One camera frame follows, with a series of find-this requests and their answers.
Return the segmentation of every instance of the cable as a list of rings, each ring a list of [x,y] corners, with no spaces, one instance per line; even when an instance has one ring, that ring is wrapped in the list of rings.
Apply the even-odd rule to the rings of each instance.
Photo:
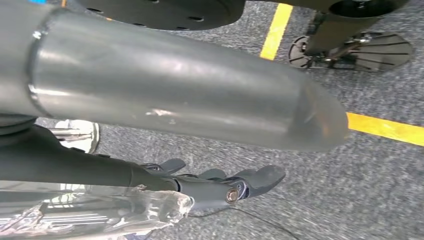
[[[235,207],[228,207],[228,208],[220,209],[220,210],[217,210],[217,211],[215,211],[215,212],[207,213],[207,214],[205,214],[205,215],[188,215],[188,216],[189,216],[189,217],[191,217],[191,218],[199,218],[199,219],[200,219],[200,218],[207,218],[207,217],[209,217],[209,216],[216,215],[216,214],[219,214],[219,213],[221,213],[221,212],[228,211],[228,210],[235,210],[235,211],[242,212],[242,213],[244,213],[244,214],[246,214],[246,215],[249,215],[249,216],[251,216],[251,217],[253,217],[253,218],[256,218],[256,219],[258,219],[258,220],[261,220],[262,222],[267,223],[267,224],[269,224],[269,225],[273,226],[274,228],[279,229],[279,230],[281,230],[281,231],[283,231],[283,232],[285,232],[285,233],[289,234],[290,236],[292,236],[292,237],[293,237],[294,239],[296,239],[296,240],[300,240],[300,238],[299,238],[298,236],[296,236],[293,232],[291,232],[291,231],[290,231],[290,230],[288,230],[287,228],[285,228],[285,227],[283,227],[283,226],[281,226],[281,225],[278,225],[278,224],[272,223],[272,222],[270,222],[270,221],[268,221],[268,220],[265,220],[265,219],[263,219],[263,218],[261,218],[261,217],[258,217],[258,216],[256,216],[256,215],[254,215],[254,214],[252,214],[252,213],[250,213],[250,212],[247,212],[247,211],[245,211],[245,210],[241,210],[241,209],[238,209],[238,208],[235,208]]]

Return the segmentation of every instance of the plastic wrap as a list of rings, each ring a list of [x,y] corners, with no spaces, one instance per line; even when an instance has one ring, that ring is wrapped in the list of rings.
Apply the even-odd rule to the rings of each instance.
[[[87,240],[145,235],[178,223],[194,201],[144,186],[0,181],[0,239]]]

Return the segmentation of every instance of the gray carbon tube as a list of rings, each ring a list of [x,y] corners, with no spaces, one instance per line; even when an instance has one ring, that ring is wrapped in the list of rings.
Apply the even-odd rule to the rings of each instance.
[[[0,20],[0,113],[297,151],[329,150],[348,132],[340,103],[285,65],[17,0],[0,3]]]

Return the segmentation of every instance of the yellow tape stripe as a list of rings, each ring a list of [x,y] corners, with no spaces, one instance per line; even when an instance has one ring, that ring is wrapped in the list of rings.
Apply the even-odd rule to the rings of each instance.
[[[352,130],[424,146],[424,127],[351,112],[347,113],[347,117]]]
[[[260,56],[264,59],[274,60],[286,31],[287,23],[292,14],[293,7],[280,3],[275,11],[274,18]],[[359,132],[373,134],[406,143],[424,146],[424,127],[413,126],[400,122],[347,113],[349,128]]]
[[[278,48],[280,47],[281,39],[283,39],[286,31],[287,23],[292,14],[293,6],[280,3],[275,11],[271,26],[269,27],[268,35],[263,44],[260,57],[264,59],[274,60]]]

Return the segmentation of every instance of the floor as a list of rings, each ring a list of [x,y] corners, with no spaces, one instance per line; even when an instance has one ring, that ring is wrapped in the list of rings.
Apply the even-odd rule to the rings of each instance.
[[[259,55],[275,3],[249,2],[238,22],[178,34]],[[393,71],[365,73],[310,70],[309,76],[336,96],[348,112],[424,126],[424,1],[411,0],[377,25],[401,33],[414,59]],[[304,34],[311,11],[295,7],[276,61],[287,61],[291,42]],[[171,158],[187,162],[183,173],[210,168],[236,173],[240,166],[275,164],[287,177],[272,192],[236,207],[291,231],[299,240],[423,240],[424,147],[357,131],[325,153],[280,151],[195,137],[102,125],[99,153],[138,163]],[[155,231],[152,240],[294,240],[286,231],[229,210],[187,218]]]

